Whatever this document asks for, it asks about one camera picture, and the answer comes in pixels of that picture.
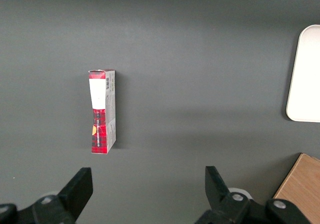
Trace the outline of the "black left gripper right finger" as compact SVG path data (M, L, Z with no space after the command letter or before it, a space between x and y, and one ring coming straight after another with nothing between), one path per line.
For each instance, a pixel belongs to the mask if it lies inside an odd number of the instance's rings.
M264 224L265 208L242 192L230 191L215 166L205 167L205 194L210 209L197 224Z

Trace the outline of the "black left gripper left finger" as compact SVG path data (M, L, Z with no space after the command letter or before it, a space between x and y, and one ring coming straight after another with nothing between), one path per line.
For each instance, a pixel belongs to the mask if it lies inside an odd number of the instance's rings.
M74 224L93 194L92 169L82 167L57 194L20 210L18 224Z

